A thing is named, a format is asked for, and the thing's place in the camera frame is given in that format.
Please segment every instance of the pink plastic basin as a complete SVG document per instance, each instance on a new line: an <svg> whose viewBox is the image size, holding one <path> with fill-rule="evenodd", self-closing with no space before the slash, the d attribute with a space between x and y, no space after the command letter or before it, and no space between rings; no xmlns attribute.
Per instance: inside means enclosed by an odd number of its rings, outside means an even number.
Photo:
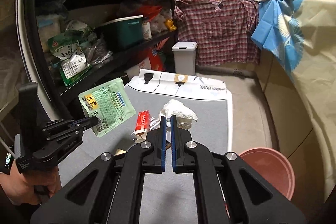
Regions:
<svg viewBox="0 0 336 224"><path fill-rule="evenodd" d="M240 157L289 200L295 188L295 175L290 162L280 152L266 147L244 151Z"/></svg>

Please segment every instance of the human hand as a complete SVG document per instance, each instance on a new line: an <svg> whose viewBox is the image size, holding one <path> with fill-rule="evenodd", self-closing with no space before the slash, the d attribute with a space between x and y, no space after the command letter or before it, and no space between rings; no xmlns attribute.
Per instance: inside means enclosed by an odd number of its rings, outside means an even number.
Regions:
<svg viewBox="0 0 336 224"><path fill-rule="evenodd" d="M20 174L15 160L9 175L0 174L0 184L7 197L15 205L22 203L39 204L41 201L38 195L34 193L35 185L47 186L50 197L62 187L57 166L48 172L29 170Z"/></svg>

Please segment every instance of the tile floor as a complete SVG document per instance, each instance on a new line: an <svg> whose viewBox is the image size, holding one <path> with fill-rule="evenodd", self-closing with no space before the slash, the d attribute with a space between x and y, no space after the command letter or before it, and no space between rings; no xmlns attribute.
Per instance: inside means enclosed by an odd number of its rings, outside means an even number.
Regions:
<svg viewBox="0 0 336 224"><path fill-rule="evenodd" d="M209 72L197 75L224 81L232 93L234 152L241 153L253 147L277 148L272 116L263 91L255 79L214 75L213 72L211 75Z"/></svg>

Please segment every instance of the white trash can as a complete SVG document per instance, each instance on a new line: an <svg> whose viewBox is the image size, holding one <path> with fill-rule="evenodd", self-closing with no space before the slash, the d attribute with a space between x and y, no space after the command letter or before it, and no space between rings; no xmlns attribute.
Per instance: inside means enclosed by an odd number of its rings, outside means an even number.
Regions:
<svg viewBox="0 0 336 224"><path fill-rule="evenodd" d="M172 47L176 73L195 75L196 48L196 42L177 42Z"/></svg>

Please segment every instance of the gray mat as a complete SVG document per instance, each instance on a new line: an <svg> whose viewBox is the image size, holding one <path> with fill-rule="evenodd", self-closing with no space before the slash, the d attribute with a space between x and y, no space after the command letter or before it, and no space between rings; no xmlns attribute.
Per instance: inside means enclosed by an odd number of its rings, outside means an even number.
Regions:
<svg viewBox="0 0 336 224"><path fill-rule="evenodd" d="M149 110L158 117L164 104L171 99L181 101L198 116L190 129L193 140L204 144L210 151L224 154L227 151L227 103L226 100L206 101L146 93L128 86L125 91L137 112ZM135 127L134 115L110 133L97 138L91 130L83 136L83 144L60 165L62 185L70 181L83 168L103 152L113 153L117 148L128 150L133 144L129 135ZM142 192L140 224L197 223L197 210L192 174L174 174L171 150L167 150L166 171L163 174L146 174Z"/></svg>

